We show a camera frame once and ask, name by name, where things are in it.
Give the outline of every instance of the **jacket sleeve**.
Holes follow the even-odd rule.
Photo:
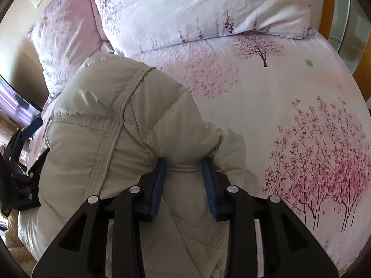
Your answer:
[[[241,135],[205,123],[191,93],[159,70],[150,71],[131,97],[142,141],[153,159],[173,165],[194,164],[206,156],[238,183],[246,175]]]

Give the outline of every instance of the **pillow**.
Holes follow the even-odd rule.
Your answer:
[[[102,40],[91,0],[53,0],[29,31],[51,97],[56,97],[81,64],[100,51]]]
[[[188,41],[258,30],[303,38],[311,0],[96,0],[114,49],[127,57]]]

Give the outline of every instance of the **black bracket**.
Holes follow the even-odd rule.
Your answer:
[[[321,245],[278,197],[250,196],[215,172],[211,160],[202,164],[211,213],[217,221],[230,221],[225,277],[257,277],[255,219],[260,221],[264,278],[338,278],[336,266]]]
[[[47,149],[29,170],[23,174],[18,166],[25,141],[43,124],[36,119],[28,128],[17,129],[10,139],[4,154],[0,155],[0,205],[3,215],[8,217],[13,209],[23,211],[40,206],[38,201],[38,183],[44,165]]]
[[[139,222],[158,213],[166,176],[164,159],[120,195],[91,196],[71,217],[33,270],[33,278],[105,278],[109,221],[113,277],[144,278]]]

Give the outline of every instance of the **white wall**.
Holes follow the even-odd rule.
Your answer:
[[[0,22],[0,75],[26,100],[42,108],[49,92],[38,55],[27,33],[51,0],[36,9],[30,0],[14,0]]]

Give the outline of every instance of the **pink blossom tree print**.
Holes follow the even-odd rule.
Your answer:
[[[279,46],[272,36],[255,31],[249,31],[238,35],[234,44],[240,57],[248,59],[253,55],[260,56],[263,60],[264,68],[268,67],[268,56],[283,55],[283,46]]]
[[[66,71],[53,71],[51,73],[52,80],[54,80],[56,85],[61,85],[65,87],[67,83],[71,80],[71,74],[68,74]]]
[[[177,55],[176,63],[169,61],[164,49],[139,53],[132,58],[156,66],[184,85],[193,97],[215,98],[242,83],[239,67],[223,58],[221,52],[210,50],[206,42],[198,45],[187,43],[172,49],[172,53]]]
[[[318,106],[307,111],[301,101],[292,102],[292,124],[277,125],[279,137],[269,153],[273,165],[265,171],[264,194],[280,196],[293,210],[313,219],[318,228],[326,210],[342,212],[344,231],[370,183],[370,146],[358,124],[339,98],[327,105],[319,96]]]

